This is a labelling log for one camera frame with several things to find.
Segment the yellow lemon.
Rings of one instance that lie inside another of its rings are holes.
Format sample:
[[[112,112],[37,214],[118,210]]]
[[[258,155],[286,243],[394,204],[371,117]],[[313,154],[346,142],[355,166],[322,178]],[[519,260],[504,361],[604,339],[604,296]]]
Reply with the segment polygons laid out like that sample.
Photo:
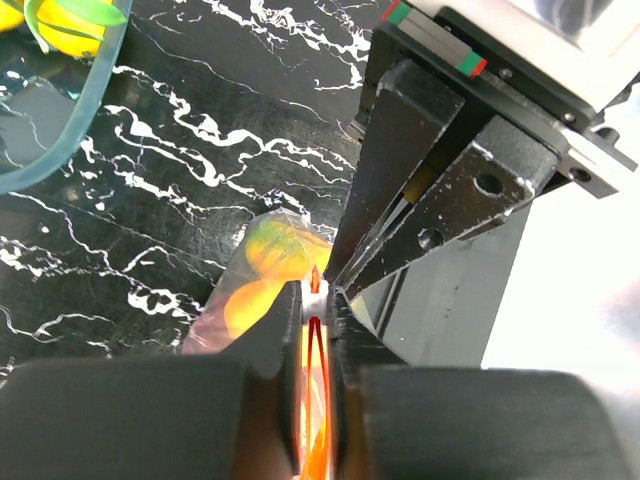
[[[22,0],[0,0],[0,32],[13,30],[25,22]]]

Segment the small yellow orange fruit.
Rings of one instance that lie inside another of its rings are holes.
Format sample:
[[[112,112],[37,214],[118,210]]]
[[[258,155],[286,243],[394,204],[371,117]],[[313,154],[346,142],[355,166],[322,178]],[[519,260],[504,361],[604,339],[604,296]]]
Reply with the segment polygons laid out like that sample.
[[[57,51],[74,58],[94,58],[106,27],[87,22],[60,7],[44,1],[38,11],[41,36]]]

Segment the clear zip top bag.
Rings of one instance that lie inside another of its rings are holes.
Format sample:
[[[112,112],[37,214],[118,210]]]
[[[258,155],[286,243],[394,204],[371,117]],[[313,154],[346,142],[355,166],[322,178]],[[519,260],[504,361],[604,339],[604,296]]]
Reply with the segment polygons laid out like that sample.
[[[328,333],[322,319],[330,244],[301,215],[280,208],[253,219],[204,310],[185,354],[218,354],[261,321],[286,284],[301,288],[303,313],[288,327],[293,348],[293,412],[299,479],[329,479],[332,413]]]

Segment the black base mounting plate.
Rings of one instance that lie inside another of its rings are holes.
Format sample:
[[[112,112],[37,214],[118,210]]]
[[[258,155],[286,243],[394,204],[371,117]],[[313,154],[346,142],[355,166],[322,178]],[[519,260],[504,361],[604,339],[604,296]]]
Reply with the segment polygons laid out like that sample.
[[[367,288],[351,301],[356,317],[411,365],[479,367],[529,211]]]

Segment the pink dragon fruit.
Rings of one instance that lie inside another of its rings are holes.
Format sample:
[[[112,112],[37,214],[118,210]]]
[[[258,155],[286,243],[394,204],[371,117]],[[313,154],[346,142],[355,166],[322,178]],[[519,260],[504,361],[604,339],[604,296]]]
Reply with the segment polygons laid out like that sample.
[[[94,58],[106,31],[125,25],[127,15],[112,1],[25,1],[24,17],[44,54]]]

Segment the transparent blue plastic fruit tray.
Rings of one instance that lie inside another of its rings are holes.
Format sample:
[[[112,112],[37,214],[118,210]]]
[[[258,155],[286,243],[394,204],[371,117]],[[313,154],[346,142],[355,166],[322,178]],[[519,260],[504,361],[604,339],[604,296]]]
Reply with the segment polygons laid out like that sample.
[[[111,27],[94,58],[44,54],[26,21],[1,32],[1,191],[30,187],[75,153],[101,103],[129,22]]]

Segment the yellow green mango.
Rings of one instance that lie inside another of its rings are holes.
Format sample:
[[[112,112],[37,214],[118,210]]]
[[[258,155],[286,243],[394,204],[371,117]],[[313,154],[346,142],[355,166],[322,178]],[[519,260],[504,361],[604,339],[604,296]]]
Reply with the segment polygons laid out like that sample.
[[[245,240],[246,260],[263,277],[304,279],[314,266],[323,272],[331,254],[314,233],[276,220],[260,222]]]

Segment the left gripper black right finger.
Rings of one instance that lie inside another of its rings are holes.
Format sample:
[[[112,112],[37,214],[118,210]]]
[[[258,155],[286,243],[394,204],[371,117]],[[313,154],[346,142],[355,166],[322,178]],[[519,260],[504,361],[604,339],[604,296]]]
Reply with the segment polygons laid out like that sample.
[[[412,366],[329,293],[338,479],[630,479],[595,392],[558,371]]]

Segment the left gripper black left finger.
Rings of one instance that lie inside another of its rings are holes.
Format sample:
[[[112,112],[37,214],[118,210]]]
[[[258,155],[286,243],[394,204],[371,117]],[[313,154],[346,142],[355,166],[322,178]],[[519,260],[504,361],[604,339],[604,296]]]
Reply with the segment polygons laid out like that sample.
[[[1,385],[5,479],[289,479],[302,292],[213,355],[32,362]]]

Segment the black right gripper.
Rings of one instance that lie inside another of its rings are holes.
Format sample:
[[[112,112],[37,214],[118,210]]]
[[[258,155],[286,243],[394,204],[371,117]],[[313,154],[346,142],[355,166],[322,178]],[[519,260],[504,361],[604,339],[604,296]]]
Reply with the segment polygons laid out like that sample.
[[[359,162],[324,273],[348,294],[526,206],[558,165],[551,150],[494,118],[380,235],[464,105],[417,63],[557,147],[560,174],[593,196],[631,182],[639,165],[630,147],[639,130],[637,2],[396,1],[371,40],[351,125],[364,135]]]

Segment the orange yellow mango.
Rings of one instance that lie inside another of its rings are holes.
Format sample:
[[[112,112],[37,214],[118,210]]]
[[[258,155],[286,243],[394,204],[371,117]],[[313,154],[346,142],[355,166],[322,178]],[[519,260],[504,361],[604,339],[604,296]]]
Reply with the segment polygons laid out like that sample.
[[[262,279],[236,290],[224,307],[224,321],[232,339],[239,338],[270,309],[284,281]]]

